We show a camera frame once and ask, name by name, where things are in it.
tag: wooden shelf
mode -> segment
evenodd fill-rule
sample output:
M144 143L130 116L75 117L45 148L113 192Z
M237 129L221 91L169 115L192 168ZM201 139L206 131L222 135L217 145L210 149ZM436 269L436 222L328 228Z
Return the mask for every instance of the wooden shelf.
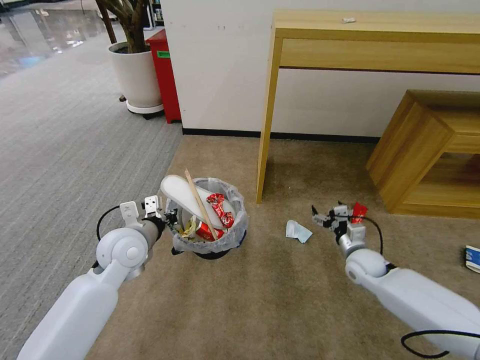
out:
M480 155L445 153L403 203L477 208L480 204Z
M480 92L407 90L367 169L391 213L480 219Z

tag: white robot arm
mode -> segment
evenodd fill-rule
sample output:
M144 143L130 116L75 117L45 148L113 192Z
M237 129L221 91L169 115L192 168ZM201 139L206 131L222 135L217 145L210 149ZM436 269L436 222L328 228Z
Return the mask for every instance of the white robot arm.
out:
M410 352L424 357L407 346L405 340L425 335L443 350L429 355L429 359L452 352L480 360L480 310L474 304L418 272L398 268L380 253L367 249L365 226L350 223L352 214L346 205L336 206L328 216L318 215L313 206L312 212L315 223L335 232L346 258L348 278L375 294L386 309L415 330L401 340Z
M119 287L138 276L152 257L152 246L165 228L159 207L156 195L146 197L145 218L139 220L134 201L120 204L125 227L101 238L96 248L98 266L66 287L17 360L85 358L117 305Z

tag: black cable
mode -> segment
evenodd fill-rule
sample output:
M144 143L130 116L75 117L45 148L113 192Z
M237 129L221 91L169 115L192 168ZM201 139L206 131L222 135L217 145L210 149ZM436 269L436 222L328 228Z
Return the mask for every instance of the black cable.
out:
M380 254L384 254L384 237L382 236L382 230L380 229L380 226L377 224L377 222L369 217L366 216L353 216L353 215L348 215L348 216L343 216L343 215L335 215L336 218L348 218L350 219L365 219L369 222L371 222L373 225L375 225L378 235L380 236Z
M400 339L400 342L405 349L407 349L409 352L411 352L414 355L417 355L420 358L423 358L423 359L443 358L445 355L450 354L450 352L449 351L442 351L438 354L428 355L428 354L423 354L421 352L413 350L410 346L408 346L405 343L405 341L407 341L410 338L414 338L414 337L422 336L422 335L435 335L435 334L439 334L439 335L458 335L458 336L466 336L466 337L469 337L469 338L480 339L480 334L476 334L476 333L473 333L473 332L456 331L456 330L421 330L421 331L409 332L408 334L403 335Z
M96 238L98 239L98 241L100 241L100 223L109 212L112 212L115 209L120 209L120 205L114 206L111 209L105 211L103 215L100 216L100 218L98 219L98 222L96 223Z

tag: plastic bin liner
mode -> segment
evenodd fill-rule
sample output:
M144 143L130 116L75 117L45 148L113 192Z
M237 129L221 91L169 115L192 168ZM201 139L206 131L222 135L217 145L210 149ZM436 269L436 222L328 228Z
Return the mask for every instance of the plastic bin liner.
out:
M189 241L179 234L172 234L173 247L178 252L191 251L199 254L219 253L228 249L238 248L247 231L249 217L245 211L244 197L238 189L229 183L214 177L199 177L193 179L195 185L212 193L221 193L231 203L235 210L235 221L228 232L216 241ZM165 211L180 209L173 200L167 199Z

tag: red candy wrapper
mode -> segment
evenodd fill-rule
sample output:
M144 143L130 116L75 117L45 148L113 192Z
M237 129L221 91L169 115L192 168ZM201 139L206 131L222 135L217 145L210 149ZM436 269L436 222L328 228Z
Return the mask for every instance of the red candy wrapper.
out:
M361 223L363 221L361 217L364 217L367 214L368 210L369 209L366 206L356 202L353 206L353 213L351 214L352 217L350 222L352 224Z
M218 192L215 192L206 198L206 202L211 205L213 211L215 211L217 216L220 218L220 222L223 224L223 226L229 229L234 224L234 217L231 212L224 211L222 207L224 200L224 195Z
M216 231L216 237L218 239L220 239L224 235L223 230L218 230L218 229L213 229L213 230ZM200 224L198 224L196 228L196 234L202 239L205 239L207 241L215 241L215 238L212 235L212 232L210 231L209 226L204 222L200 221Z

